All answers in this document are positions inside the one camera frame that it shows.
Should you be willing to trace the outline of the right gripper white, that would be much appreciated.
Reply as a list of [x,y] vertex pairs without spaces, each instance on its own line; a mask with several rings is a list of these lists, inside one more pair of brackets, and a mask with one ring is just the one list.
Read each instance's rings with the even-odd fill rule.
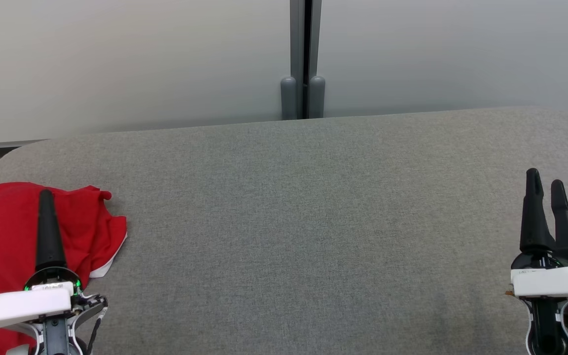
[[511,264],[511,286],[516,297],[568,297],[568,198],[564,183],[551,183],[555,239],[543,208],[544,190],[538,169],[527,170],[519,249]]

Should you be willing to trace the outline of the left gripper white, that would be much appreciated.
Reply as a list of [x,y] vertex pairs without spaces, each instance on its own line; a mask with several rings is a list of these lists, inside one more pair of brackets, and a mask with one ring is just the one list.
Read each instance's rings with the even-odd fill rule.
[[63,316],[73,309],[73,297],[82,283],[66,267],[65,248],[57,219],[54,195],[39,193],[36,237],[36,272],[21,291],[0,293],[0,328],[51,316]]

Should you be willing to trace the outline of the red jersey with striped trim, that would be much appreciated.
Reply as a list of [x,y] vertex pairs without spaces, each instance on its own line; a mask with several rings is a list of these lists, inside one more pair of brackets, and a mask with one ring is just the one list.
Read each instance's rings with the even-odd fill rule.
[[[38,205],[43,186],[0,184],[0,293],[20,291],[34,273]],[[68,191],[51,189],[65,247],[64,197]]]

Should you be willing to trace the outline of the grey partition post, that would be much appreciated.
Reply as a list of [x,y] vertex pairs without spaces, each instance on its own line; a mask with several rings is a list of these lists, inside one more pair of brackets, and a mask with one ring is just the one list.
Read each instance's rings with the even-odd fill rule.
[[318,75],[322,0],[290,0],[290,74],[297,80],[297,119],[308,119],[308,83]]

